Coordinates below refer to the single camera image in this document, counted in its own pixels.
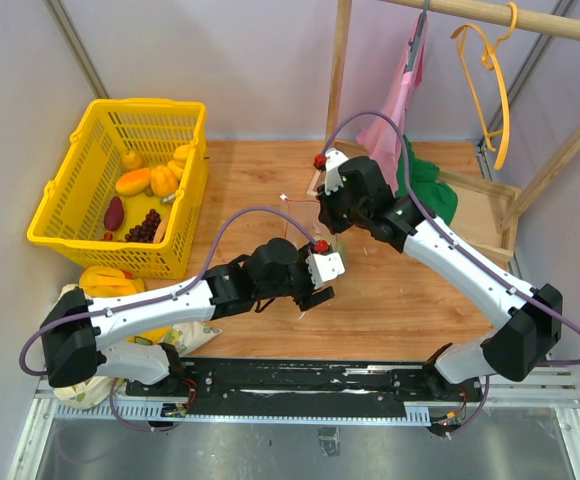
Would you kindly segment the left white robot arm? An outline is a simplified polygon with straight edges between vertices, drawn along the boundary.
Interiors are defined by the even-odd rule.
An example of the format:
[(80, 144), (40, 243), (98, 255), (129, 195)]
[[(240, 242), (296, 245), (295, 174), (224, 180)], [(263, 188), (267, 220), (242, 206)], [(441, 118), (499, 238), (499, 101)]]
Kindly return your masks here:
[(45, 375), (54, 388), (108, 376), (173, 395), (184, 383), (176, 348), (137, 344), (131, 337), (178, 323), (260, 312), (282, 297), (307, 311), (333, 298), (330, 283), (344, 272), (340, 254), (325, 243), (296, 248), (274, 238), (250, 255), (178, 285), (107, 298), (89, 298), (74, 288), (42, 324)]

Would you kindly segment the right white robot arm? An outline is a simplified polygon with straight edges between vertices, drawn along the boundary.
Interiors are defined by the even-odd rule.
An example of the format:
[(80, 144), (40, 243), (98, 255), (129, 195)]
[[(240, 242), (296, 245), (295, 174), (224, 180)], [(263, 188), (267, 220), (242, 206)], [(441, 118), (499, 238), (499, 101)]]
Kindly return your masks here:
[(423, 366), (423, 387), (436, 400), (459, 384), (498, 374), (520, 382), (561, 338), (563, 297), (549, 284), (537, 289), (502, 270), (409, 196), (395, 197), (376, 161), (331, 149), (315, 158), (324, 173), (317, 188), (318, 219), (333, 234), (351, 227), (418, 260), (464, 294), (492, 331), (471, 342), (447, 344)]

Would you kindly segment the yellow bell pepper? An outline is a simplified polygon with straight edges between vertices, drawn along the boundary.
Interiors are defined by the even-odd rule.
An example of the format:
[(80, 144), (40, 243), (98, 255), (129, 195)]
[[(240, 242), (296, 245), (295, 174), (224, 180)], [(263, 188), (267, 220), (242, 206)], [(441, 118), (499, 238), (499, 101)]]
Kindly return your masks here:
[(151, 170), (151, 190), (155, 196), (167, 197), (179, 187), (179, 179), (168, 166), (157, 166)]

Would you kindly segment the yellow bananas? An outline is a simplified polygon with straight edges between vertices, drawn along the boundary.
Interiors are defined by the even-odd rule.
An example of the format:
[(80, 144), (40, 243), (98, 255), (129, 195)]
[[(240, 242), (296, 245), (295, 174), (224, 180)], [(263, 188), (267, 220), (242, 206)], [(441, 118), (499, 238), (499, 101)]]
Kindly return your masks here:
[(180, 145), (175, 149), (172, 159), (167, 163), (168, 168), (174, 173), (178, 180), (181, 180), (183, 177), (189, 152), (189, 145)]

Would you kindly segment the clear zip bag orange zipper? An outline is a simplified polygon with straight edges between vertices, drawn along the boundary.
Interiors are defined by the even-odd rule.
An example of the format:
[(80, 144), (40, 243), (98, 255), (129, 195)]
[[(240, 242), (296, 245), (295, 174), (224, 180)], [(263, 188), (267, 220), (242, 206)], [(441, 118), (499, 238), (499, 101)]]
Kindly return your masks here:
[(316, 199), (313, 197), (291, 198), (284, 193), (280, 194), (280, 199), (282, 211), (300, 223), (316, 240), (327, 241), (341, 255), (343, 262), (347, 262), (344, 242), (338, 236), (331, 234), (318, 220), (320, 205)]

